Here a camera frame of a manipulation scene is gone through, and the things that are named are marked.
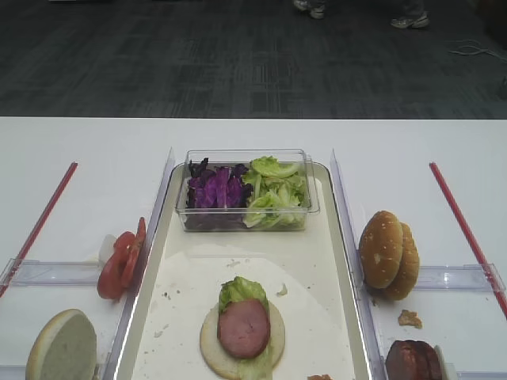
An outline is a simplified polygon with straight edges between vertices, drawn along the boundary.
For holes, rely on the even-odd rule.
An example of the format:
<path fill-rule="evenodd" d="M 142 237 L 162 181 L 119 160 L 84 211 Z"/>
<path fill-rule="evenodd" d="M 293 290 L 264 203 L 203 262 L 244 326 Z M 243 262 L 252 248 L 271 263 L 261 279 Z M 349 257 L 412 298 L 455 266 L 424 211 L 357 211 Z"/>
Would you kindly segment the green lettuce pile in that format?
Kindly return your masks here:
<path fill-rule="evenodd" d="M 281 163 L 273 156 L 256 158 L 243 182 L 253 186 L 243 223 L 258 230 L 301 230 L 308 206 L 307 178 L 303 165 Z"/>

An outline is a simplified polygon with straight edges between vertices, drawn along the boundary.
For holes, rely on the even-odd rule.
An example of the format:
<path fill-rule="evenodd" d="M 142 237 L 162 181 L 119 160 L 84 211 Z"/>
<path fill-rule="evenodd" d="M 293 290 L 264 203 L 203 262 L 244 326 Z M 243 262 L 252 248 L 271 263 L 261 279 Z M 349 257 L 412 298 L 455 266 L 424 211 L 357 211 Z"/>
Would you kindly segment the green lettuce leaf on bun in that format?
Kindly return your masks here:
<path fill-rule="evenodd" d="M 257 299 L 265 310 L 269 311 L 269 301 L 262 285 L 237 275 L 221 285 L 218 302 L 219 314 L 223 313 L 231 303 L 247 299 Z"/>

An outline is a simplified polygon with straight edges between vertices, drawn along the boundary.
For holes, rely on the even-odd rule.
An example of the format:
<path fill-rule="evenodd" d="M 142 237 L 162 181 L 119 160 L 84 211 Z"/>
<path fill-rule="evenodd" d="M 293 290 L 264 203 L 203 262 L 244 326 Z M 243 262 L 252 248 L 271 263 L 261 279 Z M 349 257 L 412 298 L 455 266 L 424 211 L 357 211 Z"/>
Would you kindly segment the small lettuce scrap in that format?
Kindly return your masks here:
<path fill-rule="evenodd" d="M 286 284 L 285 283 L 282 283 L 282 288 L 276 292 L 276 296 L 277 297 L 283 297 L 285 296 L 286 294 L 288 293 L 288 289 L 286 287 Z"/>

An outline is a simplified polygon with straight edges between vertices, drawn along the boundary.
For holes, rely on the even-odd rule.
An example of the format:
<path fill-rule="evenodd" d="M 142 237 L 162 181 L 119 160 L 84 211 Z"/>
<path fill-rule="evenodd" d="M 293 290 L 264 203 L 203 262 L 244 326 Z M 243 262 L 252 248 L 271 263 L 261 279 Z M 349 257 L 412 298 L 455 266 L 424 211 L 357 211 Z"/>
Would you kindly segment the rear red tomato slice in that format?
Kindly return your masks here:
<path fill-rule="evenodd" d="M 146 238 L 146 223 L 145 223 L 145 218 L 144 217 L 140 217 L 139 218 L 138 227 L 137 227 L 137 232 L 136 232 L 136 235 L 135 235 L 135 242 L 134 242 L 134 245 L 133 245 L 133 247 L 138 252 L 143 247 L 143 243 L 145 241 L 145 238 Z"/>

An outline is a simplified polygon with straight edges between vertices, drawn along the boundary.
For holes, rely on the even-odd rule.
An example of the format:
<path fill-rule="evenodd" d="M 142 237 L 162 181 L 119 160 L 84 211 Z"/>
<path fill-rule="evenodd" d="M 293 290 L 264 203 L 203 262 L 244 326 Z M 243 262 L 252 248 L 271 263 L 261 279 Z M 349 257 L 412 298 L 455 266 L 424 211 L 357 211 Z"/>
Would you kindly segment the red tomato slice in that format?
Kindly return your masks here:
<path fill-rule="evenodd" d="M 97 292 L 104 299 L 118 299 L 124 293 L 120 282 L 122 268 L 114 254 L 109 258 L 103 267 L 97 282 Z"/>
<path fill-rule="evenodd" d="M 137 232 L 136 232 L 136 235 L 135 235 L 135 242 L 134 242 L 134 245 L 133 245 L 133 247 L 138 252 L 143 247 L 143 243 L 145 241 L 145 238 L 146 238 L 146 223 L 145 223 L 145 218 L 144 217 L 140 217 L 139 218 L 138 227 L 137 227 Z"/>
<path fill-rule="evenodd" d="M 123 232 L 113 245 L 114 257 L 119 261 L 122 268 L 120 282 L 123 288 L 128 288 L 132 281 L 135 264 L 139 255 L 139 248 L 135 244 L 135 235 Z"/>

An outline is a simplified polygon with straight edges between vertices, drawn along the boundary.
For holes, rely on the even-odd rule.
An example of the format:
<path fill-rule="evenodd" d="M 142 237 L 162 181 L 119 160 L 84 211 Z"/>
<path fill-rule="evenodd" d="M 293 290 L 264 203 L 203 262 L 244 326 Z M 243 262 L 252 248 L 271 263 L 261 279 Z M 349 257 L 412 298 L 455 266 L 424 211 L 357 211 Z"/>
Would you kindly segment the middle red tomato slice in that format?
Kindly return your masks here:
<path fill-rule="evenodd" d="M 113 245 L 114 257 L 119 261 L 122 268 L 120 282 L 123 288 L 128 288 L 132 281 L 135 264 L 139 255 L 139 248 L 135 244 L 135 235 L 123 232 Z"/>

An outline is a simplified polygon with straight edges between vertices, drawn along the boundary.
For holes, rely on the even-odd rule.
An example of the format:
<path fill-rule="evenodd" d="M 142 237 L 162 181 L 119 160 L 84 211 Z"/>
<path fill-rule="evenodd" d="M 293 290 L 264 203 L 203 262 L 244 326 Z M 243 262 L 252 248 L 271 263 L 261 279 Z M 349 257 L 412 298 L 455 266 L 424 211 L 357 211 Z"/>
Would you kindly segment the front red tomato slice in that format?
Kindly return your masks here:
<path fill-rule="evenodd" d="M 97 292 L 104 299 L 118 299 L 124 293 L 120 282 L 122 268 L 114 254 L 109 258 L 103 267 L 97 282 Z"/>

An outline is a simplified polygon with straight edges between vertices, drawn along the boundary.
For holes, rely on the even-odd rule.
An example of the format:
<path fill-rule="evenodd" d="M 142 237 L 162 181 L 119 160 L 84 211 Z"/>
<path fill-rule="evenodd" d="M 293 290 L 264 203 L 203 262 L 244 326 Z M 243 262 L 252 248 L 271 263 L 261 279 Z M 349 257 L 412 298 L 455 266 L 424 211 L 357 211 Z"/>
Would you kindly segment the white stopper near patties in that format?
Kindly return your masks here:
<path fill-rule="evenodd" d="M 459 380 L 455 366 L 452 363 L 446 361 L 446 359 L 444 358 L 443 351 L 440 348 L 440 346 L 436 345 L 434 347 L 434 349 L 435 349 L 436 355 L 439 359 L 440 370 L 442 373 L 442 379 L 443 380 Z"/>

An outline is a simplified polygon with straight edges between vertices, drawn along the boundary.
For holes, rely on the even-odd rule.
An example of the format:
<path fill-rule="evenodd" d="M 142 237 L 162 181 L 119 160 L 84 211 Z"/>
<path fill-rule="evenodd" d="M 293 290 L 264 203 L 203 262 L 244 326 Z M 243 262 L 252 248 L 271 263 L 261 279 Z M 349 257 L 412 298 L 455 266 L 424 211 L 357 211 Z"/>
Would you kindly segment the clear plastic salad container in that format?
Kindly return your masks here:
<path fill-rule="evenodd" d="M 320 209 L 300 149 L 190 150 L 175 205 L 187 231 L 304 230 Z"/>

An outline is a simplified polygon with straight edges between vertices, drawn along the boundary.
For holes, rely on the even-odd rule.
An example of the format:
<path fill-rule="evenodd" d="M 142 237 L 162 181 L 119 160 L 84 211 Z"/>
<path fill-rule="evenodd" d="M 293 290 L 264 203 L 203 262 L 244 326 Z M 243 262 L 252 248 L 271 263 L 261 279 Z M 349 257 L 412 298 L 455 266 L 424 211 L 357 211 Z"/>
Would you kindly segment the purple cabbage pile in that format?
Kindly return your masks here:
<path fill-rule="evenodd" d="M 191 231 L 244 230 L 243 214 L 232 209 L 247 207 L 253 185 L 243 181 L 249 172 L 243 164 L 208 168 L 208 159 L 189 163 L 186 207 L 198 212 L 186 217 L 185 228 Z"/>

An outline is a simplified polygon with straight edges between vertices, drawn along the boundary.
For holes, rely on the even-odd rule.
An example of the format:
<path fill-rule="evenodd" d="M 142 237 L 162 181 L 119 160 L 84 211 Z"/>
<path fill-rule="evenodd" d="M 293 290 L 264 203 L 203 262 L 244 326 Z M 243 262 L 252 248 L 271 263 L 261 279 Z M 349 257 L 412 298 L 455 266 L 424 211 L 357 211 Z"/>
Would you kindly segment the round pink ham slice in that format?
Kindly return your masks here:
<path fill-rule="evenodd" d="M 217 337 L 225 352 L 236 359 L 253 359 L 270 337 L 269 313 L 255 298 L 231 302 L 219 315 Z"/>

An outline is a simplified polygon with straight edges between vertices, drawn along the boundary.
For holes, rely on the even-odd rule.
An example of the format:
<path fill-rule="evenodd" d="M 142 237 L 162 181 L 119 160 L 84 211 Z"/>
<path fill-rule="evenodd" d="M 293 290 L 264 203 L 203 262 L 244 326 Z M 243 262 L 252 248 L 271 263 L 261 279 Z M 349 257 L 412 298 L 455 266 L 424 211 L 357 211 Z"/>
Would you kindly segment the front sesame bun top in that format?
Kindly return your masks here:
<path fill-rule="evenodd" d="M 359 254 L 367 285 L 388 287 L 396 277 L 402 259 L 402 226 L 389 211 L 378 211 L 360 237 Z"/>

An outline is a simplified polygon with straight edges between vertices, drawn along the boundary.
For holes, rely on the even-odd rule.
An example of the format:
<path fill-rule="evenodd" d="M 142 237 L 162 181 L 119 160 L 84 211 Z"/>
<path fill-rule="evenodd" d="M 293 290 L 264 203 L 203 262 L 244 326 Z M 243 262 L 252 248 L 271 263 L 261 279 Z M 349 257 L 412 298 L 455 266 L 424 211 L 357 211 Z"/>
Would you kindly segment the bottom bun on tray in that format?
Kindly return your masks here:
<path fill-rule="evenodd" d="M 226 379 L 272 379 L 285 347 L 285 326 L 280 311 L 269 303 L 271 336 L 266 349 L 254 359 L 236 359 L 226 353 L 217 337 L 219 305 L 208 312 L 200 330 L 200 351 L 206 364 Z"/>

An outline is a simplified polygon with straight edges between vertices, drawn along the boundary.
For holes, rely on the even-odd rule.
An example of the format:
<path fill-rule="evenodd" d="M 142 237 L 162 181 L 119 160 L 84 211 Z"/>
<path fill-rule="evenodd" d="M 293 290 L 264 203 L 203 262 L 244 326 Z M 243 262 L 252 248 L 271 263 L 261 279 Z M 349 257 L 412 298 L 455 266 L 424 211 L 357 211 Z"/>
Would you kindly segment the rear brown bun top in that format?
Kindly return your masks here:
<path fill-rule="evenodd" d="M 383 291 L 387 298 L 394 301 L 406 298 L 413 290 L 420 268 L 420 259 L 411 229 L 403 222 L 401 226 L 403 232 L 402 259 L 396 277 Z"/>

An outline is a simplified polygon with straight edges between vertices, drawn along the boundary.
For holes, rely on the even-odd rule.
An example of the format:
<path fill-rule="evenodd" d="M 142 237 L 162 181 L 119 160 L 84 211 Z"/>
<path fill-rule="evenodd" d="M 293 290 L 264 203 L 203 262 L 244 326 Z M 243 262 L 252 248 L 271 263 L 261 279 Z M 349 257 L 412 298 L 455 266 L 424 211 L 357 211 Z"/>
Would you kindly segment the left grey sneaker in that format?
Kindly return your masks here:
<path fill-rule="evenodd" d="M 293 0 L 293 6 L 300 12 L 306 12 L 313 19 L 324 18 L 326 0 Z"/>

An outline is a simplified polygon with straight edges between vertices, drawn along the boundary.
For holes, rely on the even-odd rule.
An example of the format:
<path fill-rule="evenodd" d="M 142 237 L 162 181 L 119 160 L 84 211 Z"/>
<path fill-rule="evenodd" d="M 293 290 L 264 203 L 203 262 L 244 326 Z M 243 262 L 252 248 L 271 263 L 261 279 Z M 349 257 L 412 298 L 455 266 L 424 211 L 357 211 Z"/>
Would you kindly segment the grey sneaker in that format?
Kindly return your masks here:
<path fill-rule="evenodd" d="M 326 0 L 293 0 L 293 6 L 300 12 L 306 12 L 313 19 L 324 18 Z"/>
<path fill-rule="evenodd" d="M 391 20 L 391 26 L 397 29 L 423 29 L 429 25 L 429 17 L 423 12 L 419 17 L 399 17 Z"/>

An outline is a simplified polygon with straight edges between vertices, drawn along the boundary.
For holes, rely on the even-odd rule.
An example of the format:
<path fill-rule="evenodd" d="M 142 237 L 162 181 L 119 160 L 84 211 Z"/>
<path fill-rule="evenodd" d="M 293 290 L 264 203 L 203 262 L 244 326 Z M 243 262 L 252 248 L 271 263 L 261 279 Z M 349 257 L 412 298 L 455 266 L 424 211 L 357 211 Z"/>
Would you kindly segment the right clear long divider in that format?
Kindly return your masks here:
<path fill-rule="evenodd" d="M 331 153 L 330 169 L 368 379 L 387 379 L 383 357 L 380 353 L 375 333 L 371 298 L 364 285 L 364 276 L 356 249 L 354 229 L 349 215 L 349 206 L 342 180 L 341 168 L 337 161 L 335 150 L 332 150 Z"/>

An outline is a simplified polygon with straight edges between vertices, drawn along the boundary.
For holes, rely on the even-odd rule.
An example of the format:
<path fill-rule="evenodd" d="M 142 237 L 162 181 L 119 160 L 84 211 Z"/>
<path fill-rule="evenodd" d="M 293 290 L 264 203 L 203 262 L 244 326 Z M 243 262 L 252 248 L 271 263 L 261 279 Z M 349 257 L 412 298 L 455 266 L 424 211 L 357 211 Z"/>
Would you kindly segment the clear long divider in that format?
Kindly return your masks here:
<path fill-rule="evenodd" d="M 147 225 L 147 236 L 139 253 L 139 259 L 135 265 L 134 283 L 128 291 L 124 308 L 120 316 L 120 321 L 116 329 L 116 335 L 112 342 L 112 348 L 107 356 L 105 364 L 101 367 L 97 379 L 118 379 L 120 373 L 120 363 L 126 356 L 126 346 L 133 330 L 135 312 L 140 303 L 139 292 L 143 284 L 148 261 L 150 259 L 151 249 L 154 237 L 157 233 L 159 220 L 161 218 L 163 206 L 166 200 L 167 189 L 170 184 L 171 173 L 175 164 L 173 148 L 170 147 L 166 163 L 162 173 L 162 179 L 158 188 L 153 210 Z"/>
<path fill-rule="evenodd" d="M 330 169 L 368 379 L 387 379 L 383 357 L 380 353 L 375 333 L 371 298 L 364 285 L 364 276 L 356 249 L 354 229 L 349 215 L 349 206 L 342 180 L 341 168 L 337 161 L 335 150 L 332 150 L 331 153 Z"/>

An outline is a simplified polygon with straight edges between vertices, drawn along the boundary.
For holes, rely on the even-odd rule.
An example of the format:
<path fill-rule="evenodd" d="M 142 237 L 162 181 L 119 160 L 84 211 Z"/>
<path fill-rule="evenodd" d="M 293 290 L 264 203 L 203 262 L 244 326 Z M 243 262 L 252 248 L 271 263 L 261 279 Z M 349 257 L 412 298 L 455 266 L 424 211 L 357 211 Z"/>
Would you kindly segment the orange crumb on tray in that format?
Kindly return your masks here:
<path fill-rule="evenodd" d="M 307 380 L 333 380 L 328 374 L 314 374 L 307 377 Z"/>

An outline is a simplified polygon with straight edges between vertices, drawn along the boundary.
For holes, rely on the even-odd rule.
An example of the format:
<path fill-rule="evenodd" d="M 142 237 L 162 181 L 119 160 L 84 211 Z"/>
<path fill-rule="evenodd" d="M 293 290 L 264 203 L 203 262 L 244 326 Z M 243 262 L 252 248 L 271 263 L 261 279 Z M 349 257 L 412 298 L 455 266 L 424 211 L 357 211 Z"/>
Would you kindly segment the brown crumb on table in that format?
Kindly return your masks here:
<path fill-rule="evenodd" d="M 416 329 L 422 329 L 423 324 L 417 312 L 410 310 L 402 310 L 398 316 L 398 324 L 400 326 L 412 326 Z"/>

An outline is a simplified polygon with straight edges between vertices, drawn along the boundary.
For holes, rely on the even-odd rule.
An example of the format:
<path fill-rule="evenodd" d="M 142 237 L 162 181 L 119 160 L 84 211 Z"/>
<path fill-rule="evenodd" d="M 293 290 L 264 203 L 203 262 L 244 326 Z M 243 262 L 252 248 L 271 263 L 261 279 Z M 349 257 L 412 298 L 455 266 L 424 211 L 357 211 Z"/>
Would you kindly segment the left clear long divider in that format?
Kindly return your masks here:
<path fill-rule="evenodd" d="M 116 335 L 112 342 L 112 348 L 107 356 L 105 364 L 101 367 L 97 379 L 118 379 L 120 373 L 120 363 L 126 356 L 126 346 L 133 330 L 135 312 L 140 303 L 139 292 L 143 284 L 148 261 L 150 259 L 151 249 L 154 237 L 157 233 L 159 220 L 161 218 L 163 206 L 166 200 L 167 189 L 170 184 L 171 173 L 175 164 L 173 148 L 170 147 L 166 163 L 162 173 L 162 179 L 158 188 L 153 210 L 147 225 L 147 236 L 139 253 L 139 259 L 135 265 L 134 283 L 128 291 L 124 308 L 120 316 L 120 321 L 116 329 Z"/>

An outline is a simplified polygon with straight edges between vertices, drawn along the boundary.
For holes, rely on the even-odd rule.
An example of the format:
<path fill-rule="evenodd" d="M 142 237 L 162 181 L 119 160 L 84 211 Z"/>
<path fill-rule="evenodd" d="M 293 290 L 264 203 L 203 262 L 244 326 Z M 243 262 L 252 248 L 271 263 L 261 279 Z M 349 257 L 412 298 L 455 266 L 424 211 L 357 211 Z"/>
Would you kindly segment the right grey sneaker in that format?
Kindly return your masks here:
<path fill-rule="evenodd" d="M 391 26 L 397 29 L 423 29 L 429 25 L 429 17 L 423 12 L 419 17 L 399 17 L 391 20 Z"/>

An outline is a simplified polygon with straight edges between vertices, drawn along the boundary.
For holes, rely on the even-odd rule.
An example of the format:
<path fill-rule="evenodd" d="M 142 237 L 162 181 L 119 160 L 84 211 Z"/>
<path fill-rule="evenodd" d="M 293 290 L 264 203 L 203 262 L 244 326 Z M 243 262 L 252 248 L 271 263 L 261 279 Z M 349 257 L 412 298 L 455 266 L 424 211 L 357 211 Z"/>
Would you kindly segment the white cut bun half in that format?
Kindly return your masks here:
<path fill-rule="evenodd" d="M 91 380 L 97 365 L 97 335 L 78 309 L 56 314 L 40 331 L 29 353 L 27 379 Z"/>

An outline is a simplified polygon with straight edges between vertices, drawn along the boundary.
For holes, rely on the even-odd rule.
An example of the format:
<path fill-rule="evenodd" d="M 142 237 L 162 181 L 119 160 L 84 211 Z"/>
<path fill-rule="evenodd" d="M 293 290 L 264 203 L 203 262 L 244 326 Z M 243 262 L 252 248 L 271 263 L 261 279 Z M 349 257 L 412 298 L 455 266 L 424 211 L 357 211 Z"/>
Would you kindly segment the upper right clear holder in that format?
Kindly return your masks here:
<path fill-rule="evenodd" d="M 421 266 L 415 291 L 504 292 L 506 289 L 493 264 Z"/>

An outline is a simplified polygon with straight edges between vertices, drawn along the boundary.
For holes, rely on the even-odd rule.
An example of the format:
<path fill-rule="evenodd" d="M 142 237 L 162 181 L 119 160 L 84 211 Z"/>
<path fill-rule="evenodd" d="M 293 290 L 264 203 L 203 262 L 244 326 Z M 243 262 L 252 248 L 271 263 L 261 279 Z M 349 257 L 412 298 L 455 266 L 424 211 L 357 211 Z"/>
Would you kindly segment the clear holder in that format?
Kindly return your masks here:
<path fill-rule="evenodd" d="M 506 289 L 493 264 L 421 266 L 415 291 L 504 292 Z"/>
<path fill-rule="evenodd" d="M 54 262 L 10 259 L 2 286 L 95 286 L 101 273 L 96 261 Z"/>

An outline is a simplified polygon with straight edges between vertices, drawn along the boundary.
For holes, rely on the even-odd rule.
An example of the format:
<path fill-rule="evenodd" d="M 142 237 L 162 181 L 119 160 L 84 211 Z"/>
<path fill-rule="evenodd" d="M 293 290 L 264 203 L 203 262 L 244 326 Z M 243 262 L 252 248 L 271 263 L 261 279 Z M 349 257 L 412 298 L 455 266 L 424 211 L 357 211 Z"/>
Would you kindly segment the upper left clear holder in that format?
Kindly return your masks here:
<path fill-rule="evenodd" d="M 96 261 L 54 262 L 10 259 L 2 286 L 95 286 L 101 273 Z"/>

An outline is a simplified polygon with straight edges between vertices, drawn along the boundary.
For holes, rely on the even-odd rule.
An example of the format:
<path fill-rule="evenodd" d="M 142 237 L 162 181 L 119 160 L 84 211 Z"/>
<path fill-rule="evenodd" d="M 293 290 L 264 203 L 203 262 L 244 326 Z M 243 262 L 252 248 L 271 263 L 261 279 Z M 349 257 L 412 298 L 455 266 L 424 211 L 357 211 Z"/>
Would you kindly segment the right red strip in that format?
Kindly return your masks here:
<path fill-rule="evenodd" d="M 468 245 L 470 246 L 473 254 L 475 255 L 475 259 L 478 264 L 482 267 L 482 270 L 485 273 L 486 279 L 490 282 L 490 285 L 494 291 L 495 298 L 497 299 L 497 303 L 501 308 L 501 311 L 504 315 L 506 315 L 506 297 L 505 292 L 501 289 L 500 280 L 501 277 L 499 275 L 494 274 L 493 265 L 490 264 L 486 256 L 484 255 L 478 241 L 476 240 L 471 228 L 469 227 L 467 220 L 465 219 L 462 211 L 459 208 L 458 203 L 453 196 L 451 189 L 448 187 L 441 171 L 439 170 L 437 164 L 435 162 L 429 163 L 429 168 L 431 169 L 433 176 L 438 183 L 440 190 L 442 191 L 444 198 L 446 199 L 448 206 L 451 208 L 452 213 L 454 214 L 456 221 L 459 224 L 460 229 L 463 232 L 464 237 L 467 240 Z"/>

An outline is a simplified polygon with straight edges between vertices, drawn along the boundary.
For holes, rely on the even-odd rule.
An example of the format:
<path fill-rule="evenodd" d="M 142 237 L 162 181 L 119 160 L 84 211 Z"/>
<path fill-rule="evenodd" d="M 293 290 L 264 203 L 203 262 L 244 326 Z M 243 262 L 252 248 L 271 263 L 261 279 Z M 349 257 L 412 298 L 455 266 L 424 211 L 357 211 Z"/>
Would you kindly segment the red strip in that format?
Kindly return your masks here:
<path fill-rule="evenodd" d="M 78 167 L 78 163 L 76 161 L 73 161 L 69 165 L 62 180 L 59 182 L 56 190 L 53 192 L 46 207 L 44 208 L 40 217 L 37 219 L 35 226 L 32 228 L 30 234 L 28 235 L 25 243 L 21 247 L 19 253 L 6 266 L 5 274 L 2 275 L 2 279 L 1 279 L 1 292 L 0 292 L 1 296 L 3 296 L 6 292 L 6 290 L 8 289 L 11 280 L 13 279 L 17 270 L 19 269 L 19 267 L 23 263 L 24 259 L 26 258 L 29 250 L 31 249 L 33 243 L 35 242 L 35 240 L 38 237 L 39 233 L 41 232 L 42 228 L 44 227 L 44 224 L 46 223 L 49 215 L 51 214 L 54 206 L 58 202 L 60 196 L 63 194 L 63 191 L 65 190 L 66 186 L 68 185 L 69 181 L 71 180 L 72 176 L 74 175 L 74 172 L 77 169 L 77 167 Z"/>
<path fill-rule="evenodd" d="M 497 299 L 497 303 L 501 308 L 501 311 L 504 315 L 506 315 L 506 297 L 505 292 L 501 289 L 500 280 L 501 277 L 499 275 L 494 274 L 493 265 L 490 264 L 486 256 L 484 255 L 478 241 L 476 240 L 471 228 L 469 227 L 467 220 L 465 219 L 462 211 L 459 208 L 458 203 L 453 196 L 451 189 L 448 187 L 441 171 L 439 170 L 437 164 L 435 162 L 429 163 L 429 168 L 431 169 L 433 176 L 438 183 L 440 190 L 442 191 L 444 198 L 446 199 L 448 206 L 451 208 L 452 213 L 454 214 L 456 221 L 459 224 L 460 229 L 463 232 L 464 237 L 467 240 L 468 245 L 470 246 L 473 254 L 475 255 L 475 259 L 478 264 L 482 267 L 482 270 L 485 273 L 486 279 L 490 282 L 490 285 L 494 291 L 495 298 Z"/>

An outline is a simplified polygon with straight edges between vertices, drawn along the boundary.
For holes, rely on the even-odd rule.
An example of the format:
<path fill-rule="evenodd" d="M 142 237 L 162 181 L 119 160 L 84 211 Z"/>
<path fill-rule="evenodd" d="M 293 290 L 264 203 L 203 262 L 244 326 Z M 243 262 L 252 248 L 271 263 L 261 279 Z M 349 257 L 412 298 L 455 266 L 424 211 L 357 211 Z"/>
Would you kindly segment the left red strip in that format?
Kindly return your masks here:
<path fill-rule="evenodd" d="M 71 180 L 72 176 L 74 175 L 74 172 L 77 169 L 77 167 L 78 167 L 78 163 L 76 161 L 73 161 L 69 165 L 62 180 L 59 182 L 56 190 L 53 192 L 46 207 L 44 208 L 40 217 L 37 219 L 35 226 L 32 228 L 30 234 L 28 235 L 25 243 L 21 247 L 19 253 L 6 266 L 5 274 L 2 275 L 2 279 L 1 279 L 1 292 L 0 292 L 1 296 L 3 296 L 6 292 L 6 290 L 8 289 L 11 280 L 13 279 L 17 270 L 19 269 L 19 267 L 23 263 L 24 259 L 26 258 L 29 250 L 31 249 L 33 243 L 35 242 L 35 240 L 38 237 L 39 233 L 41 232 L 42 228 L 44 227 L 44 224 L 46 223 L 49 215 L 51 214 L 54 206 L 58 202 L 60 196 L 63 194 L 63 191 L 65 190 L 66 186 L 68 185 L 69 181 Z"/>

